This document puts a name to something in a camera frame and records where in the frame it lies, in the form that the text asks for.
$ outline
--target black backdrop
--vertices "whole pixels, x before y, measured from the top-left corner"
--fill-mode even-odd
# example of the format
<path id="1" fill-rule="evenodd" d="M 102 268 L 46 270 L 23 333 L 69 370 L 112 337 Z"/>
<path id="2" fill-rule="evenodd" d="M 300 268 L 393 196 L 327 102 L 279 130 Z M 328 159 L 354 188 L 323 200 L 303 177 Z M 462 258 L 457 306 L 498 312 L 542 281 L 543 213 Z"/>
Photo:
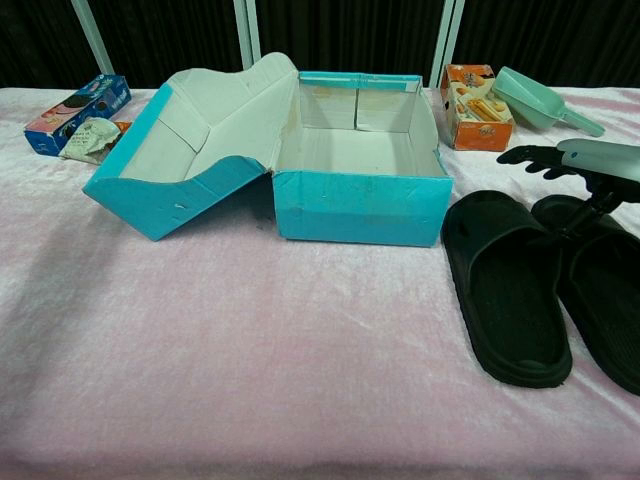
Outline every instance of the black backdrop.
<path id="1" fill-rule="evenodd" d="M 256 0 L 262 52 L 300 69 L 428 78 L 443 0 Z M 90 0 L 118 73 L 157 87 L 242 68 L 233 0 Z M 466 0 L 453 61 L 548 85 L 640 87 L 640 0 Z M 0 87 L 77 88 L 98 67 L 69 0 L 0 0 Z"/>

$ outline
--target plastic scoop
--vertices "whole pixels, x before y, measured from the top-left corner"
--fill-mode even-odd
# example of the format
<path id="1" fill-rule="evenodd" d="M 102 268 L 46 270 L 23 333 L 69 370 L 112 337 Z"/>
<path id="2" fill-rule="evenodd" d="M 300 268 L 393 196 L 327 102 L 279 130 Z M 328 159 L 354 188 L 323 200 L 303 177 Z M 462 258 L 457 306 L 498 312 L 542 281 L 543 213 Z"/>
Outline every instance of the plastic scoop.
<path id="1" fill-rule="evenodd" d="M 595 137 L 604 133 L 602 125 L 565 106 L 564 99 L 549 87 L 509 67 L 502 67 L 492 90 L 534 127 L 549 128 L 557 120 L 564 120 Z"/>

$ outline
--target scoop handle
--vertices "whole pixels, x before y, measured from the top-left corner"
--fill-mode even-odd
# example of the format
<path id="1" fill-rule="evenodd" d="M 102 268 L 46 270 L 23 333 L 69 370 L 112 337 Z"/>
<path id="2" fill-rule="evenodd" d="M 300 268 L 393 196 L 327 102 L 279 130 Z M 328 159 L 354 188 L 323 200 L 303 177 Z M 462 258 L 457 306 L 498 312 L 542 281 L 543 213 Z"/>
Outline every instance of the scoop handle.
<path id="1" fill-rule="evenodd" d="M 587 117 L 580 115 L 578 112 L 574 112 L 569 108 L 565 108 L 563 110 L 562 119 L 574 127 L 581 128 L 594 137 L 601 137 L 604 134 L 604 127 L 602 125 L 594 122 L 593 120 L 589 120 Z"/>

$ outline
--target pink fuzzy tablecloth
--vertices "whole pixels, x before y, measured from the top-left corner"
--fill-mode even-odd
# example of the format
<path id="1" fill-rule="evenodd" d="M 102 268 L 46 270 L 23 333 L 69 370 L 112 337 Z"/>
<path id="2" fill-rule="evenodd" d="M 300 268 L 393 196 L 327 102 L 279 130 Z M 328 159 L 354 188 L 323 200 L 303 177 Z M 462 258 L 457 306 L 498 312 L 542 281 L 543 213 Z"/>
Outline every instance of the pink fuzzy tablecloth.
<path id="1" fill-rule="evenodd" d="M 558 91 L 602 140 L 640 143 L 640 90 Z M 95 167 L 27 144 L 68 94 L 0 90 L 0 478 L 640 477 L 640 397 L 570 319 L 564 385 L 503 385 L 473 355 L 440 243 L 287 241 L 268 178 L 153 243 L 82 194 Z M 519 126 L 510 146 L 583 136 Z M 440 150 L 452 202 L 587 195 Z M 639 213 L 614 217 L 638 235 Z"/>

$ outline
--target pink velvet cloth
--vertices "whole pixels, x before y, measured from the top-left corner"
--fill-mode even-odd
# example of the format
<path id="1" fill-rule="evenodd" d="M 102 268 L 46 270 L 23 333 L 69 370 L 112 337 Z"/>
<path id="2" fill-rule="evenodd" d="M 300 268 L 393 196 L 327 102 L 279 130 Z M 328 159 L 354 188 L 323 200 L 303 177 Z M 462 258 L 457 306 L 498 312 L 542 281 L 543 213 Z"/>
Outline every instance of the pink velvet cloth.
<path id="1" fill-rule="evenodd" d="M 640 143 L 640 90 L 557 89 Z M 153 92 L 115 118 L 133 120 Z M 529 390 L 471 350 L 446 254 L 296 242 L 265 177 L 154 243 L 83 195 L 95 167 L 23 126 L 69 92 L 0 90 L 0 478 L 637 478 L 640 397 L 592 360 Z M 451 202 L 587 197 L 445 143 Z M 510 147 L 586 137 L 518 126 Z M 640 206 L 614 217 L 640 235 Z"/>

